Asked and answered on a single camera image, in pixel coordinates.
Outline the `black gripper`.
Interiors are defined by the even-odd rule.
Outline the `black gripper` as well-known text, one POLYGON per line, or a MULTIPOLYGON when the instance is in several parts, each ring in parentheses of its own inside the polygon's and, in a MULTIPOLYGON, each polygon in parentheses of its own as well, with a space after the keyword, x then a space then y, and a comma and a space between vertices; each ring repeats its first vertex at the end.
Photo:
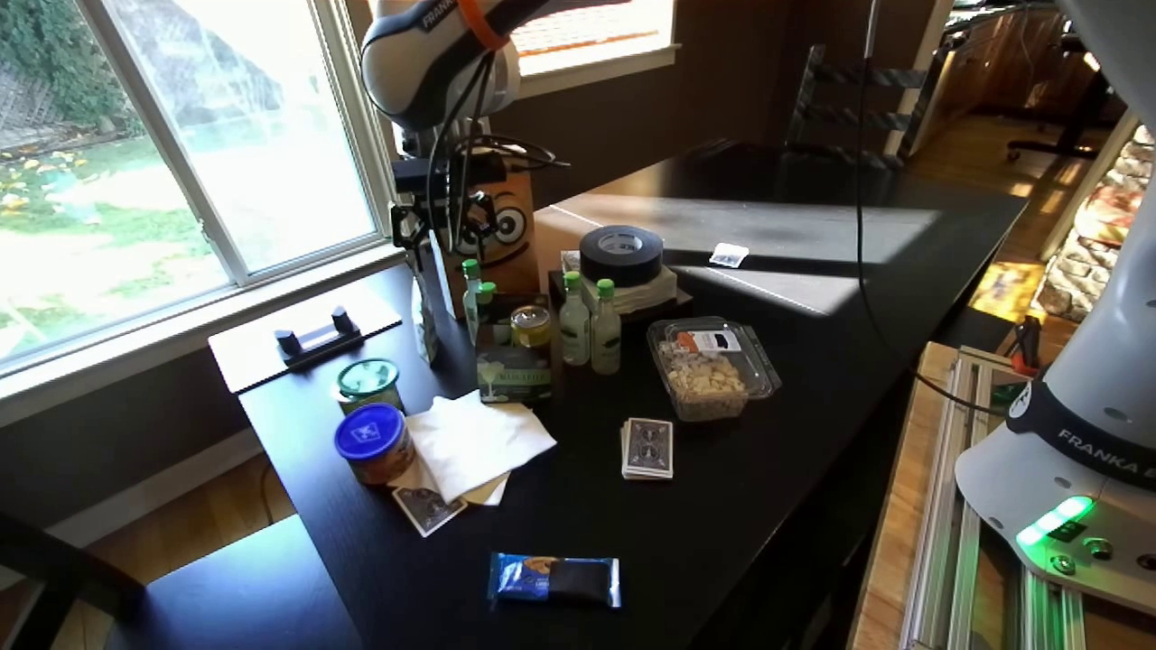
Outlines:
POLYGON ((457 252, 472 257, 498 244, 498 208, 492 183, 506 179, 498 153, 453 153, 449 159, 395 159, 399 202, 390 208, 390 244, 410 257, 430 235, 457 232, 457 252))

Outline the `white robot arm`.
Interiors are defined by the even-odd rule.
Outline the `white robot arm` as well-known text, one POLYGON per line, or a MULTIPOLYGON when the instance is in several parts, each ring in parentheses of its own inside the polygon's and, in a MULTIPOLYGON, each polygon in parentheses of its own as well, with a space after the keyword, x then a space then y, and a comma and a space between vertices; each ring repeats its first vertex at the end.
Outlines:
MULTIPOLYGON (((510 34, 614 0, 377 0, 362 35, 368 97, 406 132, 449 120, 464 73, 510 34)), ((954 484, 1027 571, 1156 608, 1156 216, 1142 194, 1129 244, 1089 317, 1012 401, 1006 424, 966 447, 954 484)))

